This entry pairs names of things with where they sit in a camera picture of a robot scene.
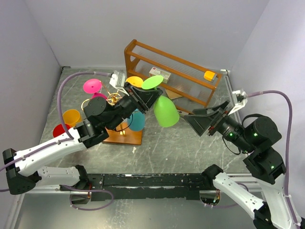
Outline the green plastic wine glass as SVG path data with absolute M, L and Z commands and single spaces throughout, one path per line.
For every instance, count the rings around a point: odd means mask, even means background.
M 146 79 L 142 83 L 142 89 L 150 90 L 157 89 L 157 86 L 163 82 L 163 76 L 155 75 Z M 154 115 L 159 126 L 167 128 L 175 125 L 180 118 L 180 115 L 174 103 L 166 96 L 161 95 L 153 105 Z

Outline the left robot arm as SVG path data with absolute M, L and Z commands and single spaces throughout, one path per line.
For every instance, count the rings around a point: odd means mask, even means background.
M 108 130 L 115 130 L 136 109 L 142 113 L 148 111 L 163 93 L 157 87 L 144 90 L 130 83 L 125 83 L 124 89 L 127 94 L 115 105 L 110 105 L 102 97 L 91 99 L 83 109 L 86 118 L 67 133 L 30 149 L 15 151 L 9 148 L 3 151 L 10 194 L 23 194 L 45 185 L 86 189 L 89 178 L 84 166 L 59 168 L 47 164 L 103 142 L 109 137 Z

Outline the pink plastic wine glass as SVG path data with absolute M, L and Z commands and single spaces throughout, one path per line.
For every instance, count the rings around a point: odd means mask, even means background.
M 100 90 L 102 89 L 102 82 L 98 79 L 87 80 L 83 85 L 83 90 L 87 94 L 91 94 L 91 99 L 95 97 L 102 97 L 107 100 L 107 96 L 102 94 Z

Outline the yellow plastic wine glass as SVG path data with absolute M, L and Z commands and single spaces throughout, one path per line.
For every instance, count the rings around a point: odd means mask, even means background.
M 126 79 L 126 82 L 130 83 L 131 85 L 133 85 L 135 87 L 141 88 L 142 84 L 143 84 L 143 79 L 138 76 L 131 76 Z

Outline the blue plastic wine glass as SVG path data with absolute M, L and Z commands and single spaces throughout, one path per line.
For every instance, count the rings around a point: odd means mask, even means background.
M 127 119 L 127 124 L 132 131 L 141 131 L 145 126 L 145 115 L 136 109 Z

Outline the red plastic wine glass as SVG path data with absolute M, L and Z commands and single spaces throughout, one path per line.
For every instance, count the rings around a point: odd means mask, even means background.
M 54 128 L 52 135 L 55 138 L 55 137 L 62 135 L 64 132 L 65 132 L 65 130 L 64 130 L 62 124 L 59 124 Z

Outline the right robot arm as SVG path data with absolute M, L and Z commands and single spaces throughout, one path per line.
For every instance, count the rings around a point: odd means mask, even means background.
M 197 135 L 216 132 L 248 156 L 243 160 L 246 168 L 260 184 L 265 200 L 253 196 L 237 183 L 230 181 L 217 165 L 211 165 L 202 173 L 202 184 L 206 189 L 218 189 L 234 200 L 252 218 L 257 229 L 303 229 L 305 219 L 296 212 L 291 197 L 285 192 L 288 167 L 282 156 L 273 149 L 281 139 L 275 122 L 262 114 L 251 114 L 255 118 L 247 127 L 229 116 L 228 102 L 207 109 L 194 109 L 183 116 Z

